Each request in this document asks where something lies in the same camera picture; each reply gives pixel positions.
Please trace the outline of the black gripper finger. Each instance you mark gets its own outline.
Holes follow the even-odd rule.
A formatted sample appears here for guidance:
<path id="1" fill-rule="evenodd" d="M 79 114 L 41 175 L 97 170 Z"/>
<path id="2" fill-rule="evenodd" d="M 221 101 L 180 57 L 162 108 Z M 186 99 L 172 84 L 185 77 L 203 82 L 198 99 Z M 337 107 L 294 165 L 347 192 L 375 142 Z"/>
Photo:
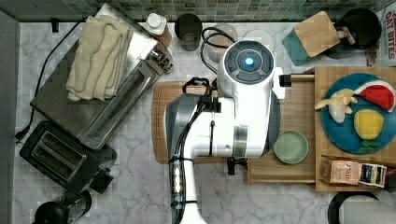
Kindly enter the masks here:
<path id="1" fill-rule="evenodd" d="M 227 159 L 228 175 L 235 175 L 236 165 L 241 165 L 244 168 L 248 168 L 248 160 L 245 158 L 236 159 L 234 157 L 229 157 Z"/>

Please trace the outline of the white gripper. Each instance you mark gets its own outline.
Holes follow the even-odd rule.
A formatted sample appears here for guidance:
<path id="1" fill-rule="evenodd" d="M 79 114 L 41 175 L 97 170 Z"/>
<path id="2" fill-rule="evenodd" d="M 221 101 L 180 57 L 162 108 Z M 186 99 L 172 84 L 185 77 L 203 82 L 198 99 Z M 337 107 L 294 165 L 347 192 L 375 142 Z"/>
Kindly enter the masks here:
<path id="1" fill-rule="evenodd" d="M 273 92 L 279 100 L 284 100 L 286 97 L 286 88 L 291 86 L 291 75 L 282 75 L 283 69 L 281 67 L 275 68 L 273 77 Z"/>

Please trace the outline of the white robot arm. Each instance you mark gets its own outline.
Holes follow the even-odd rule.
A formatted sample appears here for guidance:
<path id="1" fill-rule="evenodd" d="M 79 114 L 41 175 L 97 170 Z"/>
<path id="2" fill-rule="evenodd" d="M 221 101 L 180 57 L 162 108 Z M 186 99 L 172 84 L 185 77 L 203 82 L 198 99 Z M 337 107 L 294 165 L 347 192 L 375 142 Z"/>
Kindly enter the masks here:
<path id="1" fill-rule="evenodd" d="M 289 82 L 264 44 L 241 40 L 228 47 L 214 84 L 194 77 L 163 113 L 168 151 L 172 224 L 199 224 L 194 159 L 260 158 L 280 131 L 280 101 Z"/>

